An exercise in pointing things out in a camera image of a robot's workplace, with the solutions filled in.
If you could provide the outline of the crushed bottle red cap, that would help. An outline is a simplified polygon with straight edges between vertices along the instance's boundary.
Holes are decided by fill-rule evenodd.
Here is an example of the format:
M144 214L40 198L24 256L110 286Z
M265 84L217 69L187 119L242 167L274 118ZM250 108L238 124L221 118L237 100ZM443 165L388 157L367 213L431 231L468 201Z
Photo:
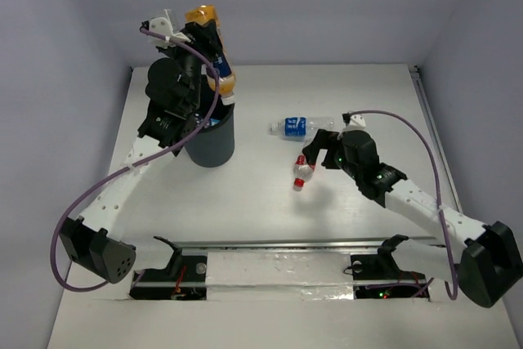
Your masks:
M298 155L293 167L293 189L301 191L304 185L312 178L315 171L315 165L310 165L303 154Z

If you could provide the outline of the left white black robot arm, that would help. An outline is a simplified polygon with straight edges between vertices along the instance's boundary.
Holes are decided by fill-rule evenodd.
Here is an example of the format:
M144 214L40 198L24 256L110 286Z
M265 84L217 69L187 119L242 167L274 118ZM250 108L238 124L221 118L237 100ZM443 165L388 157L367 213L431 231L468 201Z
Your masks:
M136 247L123 242L123 209L154 160L180 150L203 131L196 119L203 87L212 89L204 120L220 99L215 62L223 46L215 20L191 21L174 31L156 18L142 23L162 58L148 69L145 95L149 104L132 148L118 170L80 195L62 214L51 237L51 271L56 282L71 292L86 288L68 284L56 265L56 247L62 244L70 261L99 277L97 286L117 284L131 271Z

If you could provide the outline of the clear bottle blue label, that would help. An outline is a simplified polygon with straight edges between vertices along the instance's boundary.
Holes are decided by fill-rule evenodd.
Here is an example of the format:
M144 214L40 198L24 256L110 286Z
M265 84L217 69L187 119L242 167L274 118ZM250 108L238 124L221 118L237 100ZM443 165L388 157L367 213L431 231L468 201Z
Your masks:
M332 117L293 116L269 124L271 135L286 139L305 139L314 136L318 129L332 130L335 122Z

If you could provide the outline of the small bottle blue cap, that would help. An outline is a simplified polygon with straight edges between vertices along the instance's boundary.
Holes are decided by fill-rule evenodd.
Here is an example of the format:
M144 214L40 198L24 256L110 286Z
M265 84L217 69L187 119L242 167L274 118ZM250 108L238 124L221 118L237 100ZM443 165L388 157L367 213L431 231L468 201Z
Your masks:
M207 122L204 122L204 117L200 114L194 114L194 120L196 122L196 125L199 126L200 124L203 124L204 128L211 128L219 124L221 122L220 119L215 119L211 117Z

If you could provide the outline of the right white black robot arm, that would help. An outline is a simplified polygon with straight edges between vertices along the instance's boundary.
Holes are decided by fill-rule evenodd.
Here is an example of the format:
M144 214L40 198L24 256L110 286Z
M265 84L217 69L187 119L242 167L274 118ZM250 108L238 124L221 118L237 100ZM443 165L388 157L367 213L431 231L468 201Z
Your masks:
M395 235L378 249L376 267L386 277L402 271L456 284L476 305L491 308L522 278L522 259L512 230L500 221L487 225L443 205L400 170L385 164L365 131L320 129L302 153L324 168L342 170L359 192L438 239L440 247Z

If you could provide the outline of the orange juice bottle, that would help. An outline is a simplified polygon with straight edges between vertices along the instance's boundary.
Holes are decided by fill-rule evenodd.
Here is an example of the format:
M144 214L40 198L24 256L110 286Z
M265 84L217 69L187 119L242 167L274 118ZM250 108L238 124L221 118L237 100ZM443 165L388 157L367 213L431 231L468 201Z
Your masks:
M221 24L213 5L202 5L185 13L187 23L196 23L208 32L213 44L219 49L211 55L211 62L219 77L219 94L223 105L229 106L235 103L236 75L227 59L221 36Z

